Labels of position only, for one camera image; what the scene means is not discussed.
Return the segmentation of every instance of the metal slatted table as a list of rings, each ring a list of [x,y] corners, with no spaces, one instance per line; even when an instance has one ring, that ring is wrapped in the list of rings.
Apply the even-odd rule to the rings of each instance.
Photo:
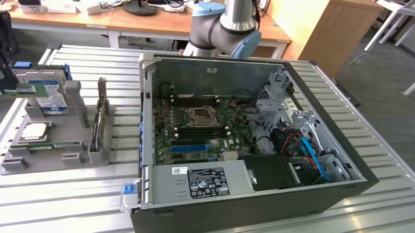
[[[86,104],[96,103],[99,77],[108,80],[107,93],[115,105],[111,164],[98,168],[0,176],[0,232],[134,231],[130,214],[119,210],[119,194],[122,184],[136,178],[139,170],[140,53],[139,50],[70,45],[46,51],[40,64],[71,65],[72,77],[83,85]],[[291,64],[381,182],[323,214],[220,232],[413,232],[413,170],[321,69],[309,62],[291,61]],[[307,109],[299,93],[297,98]],[[24,99],[15,101],[0,124],[0,153],[6,152],[26,115],[24,104]]]

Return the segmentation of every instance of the table leg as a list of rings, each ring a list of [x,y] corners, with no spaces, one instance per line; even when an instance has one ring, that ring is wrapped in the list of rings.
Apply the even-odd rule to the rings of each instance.
[[[395,29],[398,28],[398,26],[401,25],[403,19],[405,19],[405,14],[402,14],[402,16],[399,17],[399,19],[397,20],[397,22],[394,23],[394,25],[391,26],[391,29],[389,30],[389,32],[386,33],[385,37],[379,40],[379,44],[383,45],[385,42],[387,41],[389,37],[393,35],[393,33],[395,32]]]
[[[395,46],[399,46],[402,44],[402,41],[405,40],[405,38],[407,37],[407,35],[410,34],[410,32],[413,31],[413,29],[415,28],[415,23],[413,24],[413,26],[407,29],[407,31],[405,32],[403,36],[401,37],[401,39],[398,40]]]
[[[405,96],[410,96],[415,91],[415,83],[409,87],[409,89],[402,93]]]
[[[114,49],[119,49],[119,36],[119,31],[108,31],[110,47]]]
[[[271,58],[281,59],[283,57],[286,48],[287,48],[287,43],[279,43],[278,47],[275,47],[274,49]]]
[[[382,27],[379,28],[375,36],[373,37],[373,39],[370,40],[370,43],[369,45],[366,46],[365,48],[365,51],[369,52],[371,47],[374,46],[375,42],[378,41],[378,39],[381,38],[382,36],[382,33],[385,32],[385,30],[389,28],[389,25],[391,24],[394,18],[397,17],[398,15],[398,11],[393,11],[390,17],[387,18],[387,20],[385,21]]]

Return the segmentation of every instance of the blue pcie slot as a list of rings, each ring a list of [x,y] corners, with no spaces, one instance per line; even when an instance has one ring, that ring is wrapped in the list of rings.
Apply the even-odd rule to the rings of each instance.
[[[210,150],[211,144],[199,145],[199,146],[188,146],[188,147],[172,147],[171,152],[195,152],[195,151],[204,151]]]

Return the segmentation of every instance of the desk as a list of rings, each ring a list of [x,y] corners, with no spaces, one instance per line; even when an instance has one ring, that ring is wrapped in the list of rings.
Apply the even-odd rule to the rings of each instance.
[[[138,36],[159,39],[188,40],[191,29],[191,10],[183,14],[158,11],[154,16],[140,17],[124,11],[122,7],[115,11],[107,11],[88,16],[87,14],[24,14],[19,4],[14,4],[10,11],[12,27],[19,29],[107,34],[111,48],[119,48],[120,36]],[[274,26],[269,15],[265,15],[261,23],[262,50],[270,51],[273,58],[281,58],[291,39],[279,26]]]
[[[8,12],[12,16],[12,28],[92,34],[107,34],[114,14],[112,11],[91,16],[83,13],[24,14],[18,3]]]
[[[150,37],[160,39],[188,40],[191,29],[191,10],[182,14],[158,11],[152,16],[135,16],[122,8],[116,8],[110,25],[111,48],[119,48],[118,38],[124,36]],[[262,40],[259,45],[275,48],[273,58],[281,58],[291,39],[281,29],[274,26],[269,15],[261,19]]]

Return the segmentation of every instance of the power supply label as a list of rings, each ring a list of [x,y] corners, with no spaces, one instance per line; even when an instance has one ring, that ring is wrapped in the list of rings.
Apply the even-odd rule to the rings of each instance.
[[[187,178],[194,199],[231,194],[223,167],[188,170]]]

